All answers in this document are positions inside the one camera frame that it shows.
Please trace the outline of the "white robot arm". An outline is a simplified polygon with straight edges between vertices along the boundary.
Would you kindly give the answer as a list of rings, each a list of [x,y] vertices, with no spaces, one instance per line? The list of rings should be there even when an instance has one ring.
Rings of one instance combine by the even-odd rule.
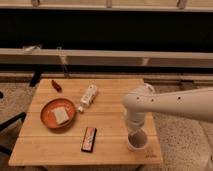
[[[147,112],[213,123],[213,88],[156,93],[150,84],[143,83],[124,96],[123,106],[129,133],[144,126]]]

